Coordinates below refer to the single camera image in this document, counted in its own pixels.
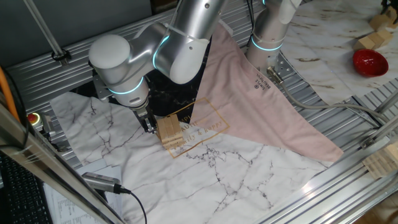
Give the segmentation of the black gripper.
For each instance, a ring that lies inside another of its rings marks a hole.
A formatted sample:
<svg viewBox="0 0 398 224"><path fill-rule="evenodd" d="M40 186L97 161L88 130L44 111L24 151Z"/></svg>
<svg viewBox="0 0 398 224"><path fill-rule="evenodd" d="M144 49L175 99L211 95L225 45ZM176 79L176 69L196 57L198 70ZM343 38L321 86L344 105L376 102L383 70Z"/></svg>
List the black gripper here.
<svg viewBox="0 0 398 224"><path fill-rule="evenodd" d="M143 128L147 133L155 133L155 129L157 127L157 120L155 116L152 115L150 109L147 108L139 108L134 110L134 114L140 123L143 124Z"/></svg>

